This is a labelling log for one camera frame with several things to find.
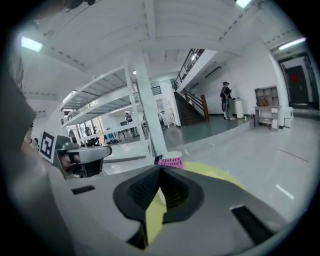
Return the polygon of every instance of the fluorescent light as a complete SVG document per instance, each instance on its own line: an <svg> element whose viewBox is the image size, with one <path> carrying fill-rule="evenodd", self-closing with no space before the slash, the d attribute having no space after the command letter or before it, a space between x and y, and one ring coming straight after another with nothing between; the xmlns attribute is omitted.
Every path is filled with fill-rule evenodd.
<svg viewBox="0 0 320 256"><path fill-rule="evenodd" d="M251 0L237 0L235 3L238 6L245 8L250 2L251 2Z"/></svg>
<svg viewBox="0 0 320 256"><path fill-rule="evenodd" d="M28 48L30 50L40 52L42 49L42 46L44 46L42 43L39 43L37 41L34 41L30 38L27 37L22 37L21 39L21 46L24 48Z"/></svg>
<svg viewBox="0 0 320 256"><path fill-rule="evenodd" d="M305 37L302 37L302 38L299 38L299 39L297 39L297 40L288 42L288 43L286 43L286 44L284 44L284 45L281 45L281 46L279 47L279 50L283 50L283 49L289 48L289 47L291 47L291 46L300 44L300 43L302 43L302 42L304 42L304 41L306 41L306 40L307 40L307 39L306 39Z"/></svg>

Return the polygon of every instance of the doorway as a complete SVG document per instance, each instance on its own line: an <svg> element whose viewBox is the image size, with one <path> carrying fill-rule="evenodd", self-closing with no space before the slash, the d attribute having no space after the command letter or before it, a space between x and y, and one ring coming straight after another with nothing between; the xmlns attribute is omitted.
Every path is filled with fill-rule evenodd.
<svg viewBox="0 0 320 256"><path fill-rule="evenodd" d="M306 52L279 61L287 87L289 106L319 110L316 77Z"/></svg>
<svg viewBox="0 0 320 256"><path fill-rule="evenodd" d="M288 80L288 89L291 105L295 108L309 106L307 82L302 66L294 66L285 69Z"/></svg>

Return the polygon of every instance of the door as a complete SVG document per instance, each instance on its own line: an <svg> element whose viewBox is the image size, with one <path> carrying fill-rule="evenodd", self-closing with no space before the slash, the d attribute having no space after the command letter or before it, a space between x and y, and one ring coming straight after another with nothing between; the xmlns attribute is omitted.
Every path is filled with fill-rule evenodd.
<svg viewBox="0 0 320 256"><path fill-rule="evenodd" d="M309 103L308 89L302 66L286 68L285 73L292 106L307 106Z"/></svg>

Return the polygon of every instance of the staircase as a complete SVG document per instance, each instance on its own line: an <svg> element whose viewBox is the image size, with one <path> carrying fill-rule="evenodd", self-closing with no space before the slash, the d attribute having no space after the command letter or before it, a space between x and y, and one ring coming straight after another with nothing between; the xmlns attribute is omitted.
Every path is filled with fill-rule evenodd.
<svg viewBox="0 0 320 256"><path fill-rule="evenodd" d="M181 126L193 125L205 121L205 118L179 93L174 92Z"/></svg>

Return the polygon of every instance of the gray floor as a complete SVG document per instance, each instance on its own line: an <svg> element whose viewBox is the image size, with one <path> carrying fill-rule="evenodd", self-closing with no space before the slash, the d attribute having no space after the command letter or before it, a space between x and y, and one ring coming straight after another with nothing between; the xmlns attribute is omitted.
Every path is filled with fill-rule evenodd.
<svg viewBox="0 0 320 256"><path fill-rule="evenodd" d="M293 116L298 118L309 118L314 120L320 120L320 111L314 109L293 109Z"/></svg>
<svg viewBox="0 0 320 256"><path fill-rule="evenodd" d="M196 123L181 128L170 126L165 129L163 131L163 136L166 148L171 149L208 138L246 122L244 119L224 120L223 116L210 116L209 118L210 120L206 122Z"/></svg>
<svg viewBox="0 0 320 256"><path fill-rule="evenodd" d="M184 162L228 172L288 221L306 210L319 180L319 121L295 117L292 128L278 132L259 126L219 138L173 149L183 153Z"/></svg>

